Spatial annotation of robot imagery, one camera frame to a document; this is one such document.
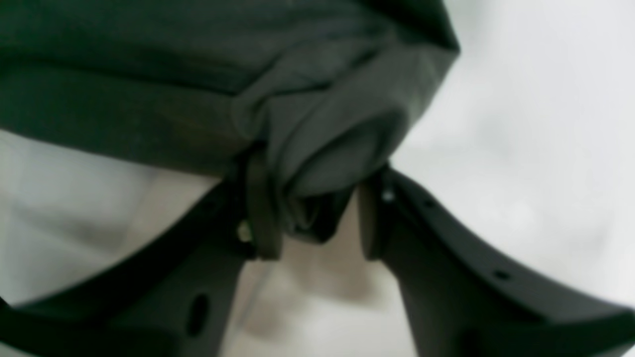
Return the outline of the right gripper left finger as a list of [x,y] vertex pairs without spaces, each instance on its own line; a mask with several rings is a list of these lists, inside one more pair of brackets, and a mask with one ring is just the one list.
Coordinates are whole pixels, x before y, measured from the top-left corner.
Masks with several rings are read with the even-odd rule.
[[23,305],[1,303],[1,343],[35,357],[216,357],[240,273],[278,260],[265,148],[163,235],[104,273]]

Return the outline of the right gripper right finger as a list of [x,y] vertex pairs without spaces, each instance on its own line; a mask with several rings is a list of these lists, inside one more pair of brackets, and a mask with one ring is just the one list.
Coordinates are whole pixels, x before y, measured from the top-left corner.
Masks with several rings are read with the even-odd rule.
[[365,257],[396,280],[420,357],[623,357],[634,310],[512,259],[386,166],[360,183]]

